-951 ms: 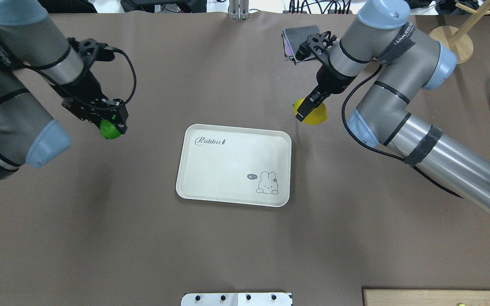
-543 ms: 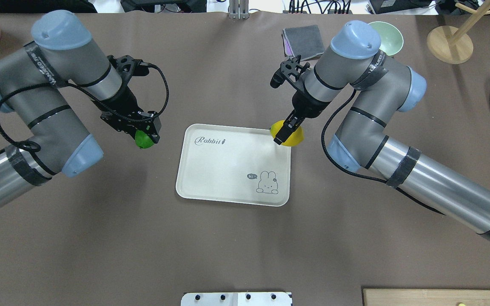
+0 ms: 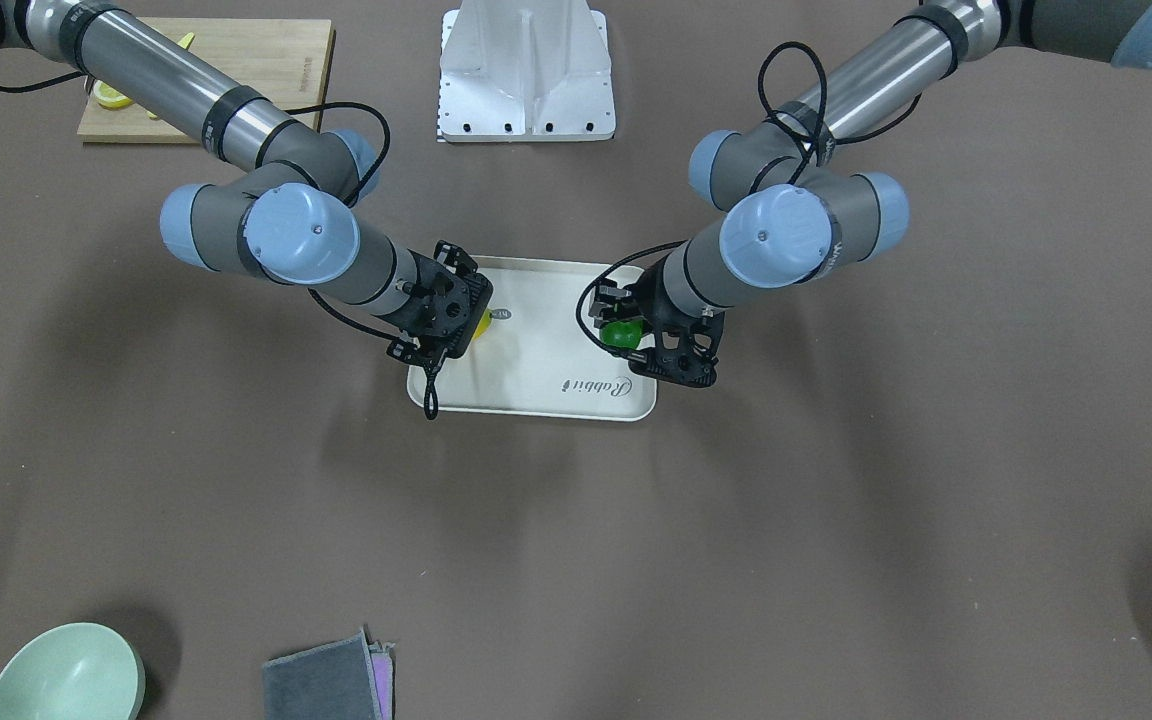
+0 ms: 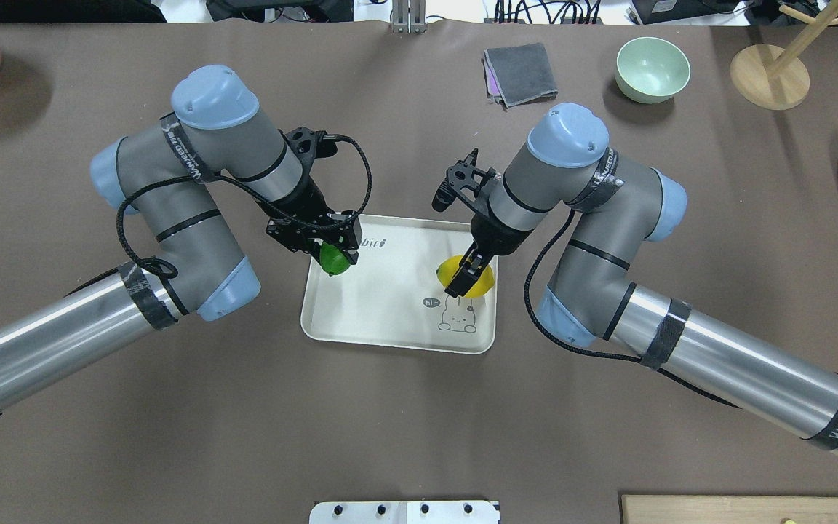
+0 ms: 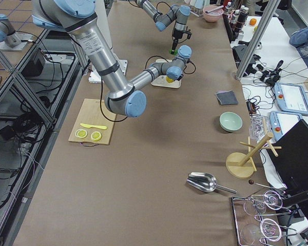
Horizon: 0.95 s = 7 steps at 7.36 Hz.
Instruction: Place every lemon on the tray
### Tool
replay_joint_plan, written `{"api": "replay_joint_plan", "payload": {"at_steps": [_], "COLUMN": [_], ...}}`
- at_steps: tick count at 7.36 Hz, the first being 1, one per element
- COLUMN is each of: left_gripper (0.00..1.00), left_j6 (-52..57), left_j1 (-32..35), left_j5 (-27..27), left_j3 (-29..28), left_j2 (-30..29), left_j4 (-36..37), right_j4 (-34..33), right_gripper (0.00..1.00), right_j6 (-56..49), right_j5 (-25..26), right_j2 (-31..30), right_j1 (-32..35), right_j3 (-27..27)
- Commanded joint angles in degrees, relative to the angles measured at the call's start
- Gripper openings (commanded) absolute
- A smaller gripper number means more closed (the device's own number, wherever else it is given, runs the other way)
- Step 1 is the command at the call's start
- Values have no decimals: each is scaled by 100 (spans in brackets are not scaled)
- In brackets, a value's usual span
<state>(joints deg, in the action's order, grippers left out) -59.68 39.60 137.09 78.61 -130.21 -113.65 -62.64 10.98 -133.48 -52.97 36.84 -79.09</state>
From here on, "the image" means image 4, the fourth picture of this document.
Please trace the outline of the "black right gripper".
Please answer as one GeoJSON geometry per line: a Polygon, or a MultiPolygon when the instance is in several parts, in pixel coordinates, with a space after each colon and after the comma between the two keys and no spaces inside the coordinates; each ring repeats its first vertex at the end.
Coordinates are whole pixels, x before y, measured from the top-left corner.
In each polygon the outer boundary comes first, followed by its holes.
{"type": "Polygon", "coordinates": [[[532,232],[509,228],[489,212],[475,212],[470,230],[473,243],[465,255],[444,262],[444,289],[453,298],[479,298],[487,294],[489,286],[495,283],[493,256],[511,255],[532,232]]]}

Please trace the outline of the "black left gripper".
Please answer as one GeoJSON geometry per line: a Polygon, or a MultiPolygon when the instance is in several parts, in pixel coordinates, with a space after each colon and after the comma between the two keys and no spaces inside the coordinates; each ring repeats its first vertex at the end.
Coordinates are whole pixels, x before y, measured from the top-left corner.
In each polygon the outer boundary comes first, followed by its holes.
{"type": "Polygon", "coordinates": [[[266,233],[290,251],[309,253],[317,262],[319,246],[329,242],[346,252],[352,266],[358,263],[362,243],[358,213],[330,209],[310,175],[304,175],[285,198],[266,203],[266,213],[270,218],[266,233]]]}

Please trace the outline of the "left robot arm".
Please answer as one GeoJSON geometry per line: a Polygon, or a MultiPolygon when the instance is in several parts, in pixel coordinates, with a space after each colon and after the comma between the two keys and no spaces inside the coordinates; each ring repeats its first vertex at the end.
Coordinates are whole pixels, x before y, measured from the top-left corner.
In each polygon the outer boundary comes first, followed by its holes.
{"type": "Polygon", "coordinates": [[[0,414],[189,313],[211,322],[256,298],[259,279],[211,183],[249,194],[268,215],[266,234],[330,275],[355,265],[362,210],[333,210],[311,176],[338,143],[354,140],[276,129],[223,64],[180,81],[172,112],[94,156],[91,180],[116,211],[126,262],[0,330],[0,414]]]}

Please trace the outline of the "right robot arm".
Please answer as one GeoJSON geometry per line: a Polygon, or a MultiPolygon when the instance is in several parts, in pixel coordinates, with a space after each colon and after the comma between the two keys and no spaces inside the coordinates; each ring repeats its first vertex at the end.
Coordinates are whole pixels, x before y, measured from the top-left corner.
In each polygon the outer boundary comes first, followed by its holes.
{"type": "Polygon", "coordinates": [[[565,206],[562,228],[533,260],[535,276],[557,242],[564,248],[538,302],[523,301],[552,343],[599,359],[632,362],[728,407],[754,414],[838,458],[838,372],[655,291],[633,269],[648,243],[669,238],[688,196],[662,170],[610,146],[591,109],[562,103],[533,127],[503,172],[479,169],[478,150],[448,168],[433,198],[474,213],[472,243],[446,293],[470,296],[492,260],[514,253],[544,218],[565,206]]]}

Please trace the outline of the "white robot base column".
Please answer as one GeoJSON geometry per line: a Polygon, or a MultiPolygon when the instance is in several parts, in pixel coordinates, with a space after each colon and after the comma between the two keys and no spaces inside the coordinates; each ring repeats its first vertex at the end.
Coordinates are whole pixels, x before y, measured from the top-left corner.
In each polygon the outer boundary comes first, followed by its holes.
{"type": "Polygon", "coordinates": [[[309,523],[500,523],[497,501],[323,501],[309,523]]]}

